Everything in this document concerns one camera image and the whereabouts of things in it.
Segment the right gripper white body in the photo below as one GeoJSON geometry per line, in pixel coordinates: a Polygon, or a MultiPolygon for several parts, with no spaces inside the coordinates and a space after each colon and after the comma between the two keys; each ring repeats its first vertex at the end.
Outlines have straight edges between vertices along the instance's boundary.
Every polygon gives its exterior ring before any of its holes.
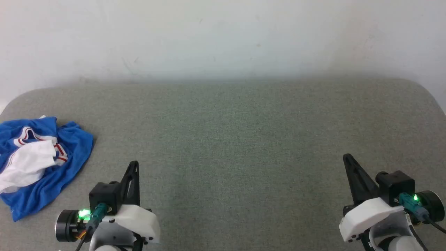
{"type": "Polygon", "coordinates": [[[339,224],[345,242],[421,243],[415,226],[432,225],[445,232],[439,222],[445,219],[445,207],[430,190],[414,194],[401,193],[390,206],[381,198],[369,199],[345,213],[339,224]]]}

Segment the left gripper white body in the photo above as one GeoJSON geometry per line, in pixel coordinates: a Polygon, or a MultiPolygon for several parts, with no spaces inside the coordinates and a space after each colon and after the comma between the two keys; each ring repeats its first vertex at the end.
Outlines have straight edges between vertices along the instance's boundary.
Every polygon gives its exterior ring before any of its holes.
{"type": "MultiPolygon", "coordinates": [[[[59,242],[76,242],[87,230],[92,211],[63,210],[55,224],[59,242]]],[[[102,219],[85,243],[90,245],[146,245],[159,243],[161,229],[156,214],[137,205],[123,205],[116,215],[102,219]]]]}

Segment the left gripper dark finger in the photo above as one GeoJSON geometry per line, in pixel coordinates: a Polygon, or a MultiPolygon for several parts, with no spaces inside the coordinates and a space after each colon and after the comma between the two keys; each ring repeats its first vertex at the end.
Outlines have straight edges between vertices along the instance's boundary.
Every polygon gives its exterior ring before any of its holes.
{"type": "Polygon", "coordinates": [[[121,179],[122,204],[140,206],[139,162],[131,161],[121,179]]]}

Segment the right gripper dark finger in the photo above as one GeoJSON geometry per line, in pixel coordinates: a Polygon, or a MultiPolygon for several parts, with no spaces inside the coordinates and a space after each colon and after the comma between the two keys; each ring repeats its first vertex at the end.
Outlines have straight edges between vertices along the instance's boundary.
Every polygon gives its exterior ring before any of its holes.
{"type": "Polygon", "coordinates": [[[364,201],[379,197],[379,188],[351,154],[343,155],[344,166],[353,199],[358,206],[364,201]]]}

